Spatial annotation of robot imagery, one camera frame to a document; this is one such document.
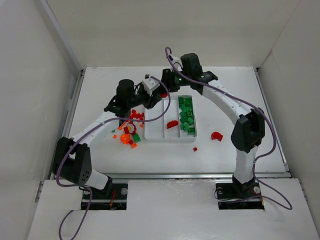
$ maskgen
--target green block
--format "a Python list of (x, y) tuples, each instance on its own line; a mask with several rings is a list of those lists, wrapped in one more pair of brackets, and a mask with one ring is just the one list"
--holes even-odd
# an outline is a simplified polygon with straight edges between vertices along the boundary
[(184, 105), (184, 98), (183, 97), (178, 97), (178, 103), (179, 103), (179, 106), (180, 105)]
[(194, 124), (194, 120), (191, 118), (191, 117), (189, 117), (188, 119), (187, 119), (187, 123), (189, 124), (189, 125), (192, 125), (192, 124)]
[(186, 115), (188, 116), (188, 117), (193, 117), (194, 116), (194, 111), (188, 111), (187, 113), (186, 113)]
[(188, 120), (188, 118), (186, 116), (180, 118), (180, 123), (185, 123)]
[(189, 127), (188, 134), (195, 135), (196, 134), (196, 129), (194, 127)]
[(189, 124), (188, 123), (186, 123), (186, 122), (184, 123), (183, 130), (185, 130), (186, 132), (189, 131)]
[(141, 141), (138, 133), (136, 133), (135, 135), (132, 135), (132, 138), (133, 138), (133, 141), (134, 141), (135, 143), (138, 143), (138, 142)]
[(186, 106), (188, 106), (188, 107), (191, 106), (191, 104), (192, 104), (191, 98), (189, 98), (189, 97), (188, 97), (188, 98), (185, 98), (185, 99), (184, 99), (184, 104), (185, 104)]

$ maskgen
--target plastic container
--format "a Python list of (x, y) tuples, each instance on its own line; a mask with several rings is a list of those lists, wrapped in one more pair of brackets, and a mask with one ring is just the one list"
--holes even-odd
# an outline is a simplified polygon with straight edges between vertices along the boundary
[[(194, 142), (197, 138), (196, 118), (193, 117), (194, 123), (190, 127), (195, 128), (194, 135), (181, 130), (180, 113), (178, 97), (191, 98), (191, 95), (173, 95), (171, 96), (171, 104), (165, 115), (156, 121), (146, 122), (144, 124), (144, 138), (148, 142)], [(169, 103), (168, 97), (163, 98), (152, 109), (144, 110), (146, 120), (159, 116), (167, 108)], [(193, 116), (195, 116), (195, 105), (192, 100)], [(170, 121), (178, 121), (178, 126), (167, 129), (167, 123)]]

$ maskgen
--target screw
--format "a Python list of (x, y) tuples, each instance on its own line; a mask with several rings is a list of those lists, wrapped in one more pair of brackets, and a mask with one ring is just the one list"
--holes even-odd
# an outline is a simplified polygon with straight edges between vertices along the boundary
[(127, 195), (127, 193), (128, 193), (128, 189), (126, 189), (125, 187), (121, 189), (122, 195)]
[(216, 189), (216, 192), (217, 192), (218, 194), (223, 194), (224, 192), (223, 192), (222, 190), (223, 190), (222, 187), (218, 187), (218, 188)]
[(253, 191), (254, 191), (256, 194), (261, 193), (260, 187), (258, 187), (258, 186), (255, 186), (255, 187), (253, 188)]

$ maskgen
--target pile of green blocks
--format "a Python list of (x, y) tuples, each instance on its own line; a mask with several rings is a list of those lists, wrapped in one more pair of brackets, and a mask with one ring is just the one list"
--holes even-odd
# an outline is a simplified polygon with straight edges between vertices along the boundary
[(195, 116), (192, 107), (192, 98), (187, 96), (178, 97), (180, 112), (180, 129), (187, 132), (189, 135), (196, 134)]

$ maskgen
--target gray wall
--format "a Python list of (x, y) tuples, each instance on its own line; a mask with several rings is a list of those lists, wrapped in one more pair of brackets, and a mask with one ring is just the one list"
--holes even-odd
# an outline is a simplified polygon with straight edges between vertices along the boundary
[(0, 0), (0, 238), (25, 239), (71, 72), (33, 0)]
[(203, 66), (260, 67), (299, 1), (48, 0), (86, 67), (166, 66), (166, 46)]
[(320, 231), (320, 1), (302, 0), (259, 76), (292, 176)]

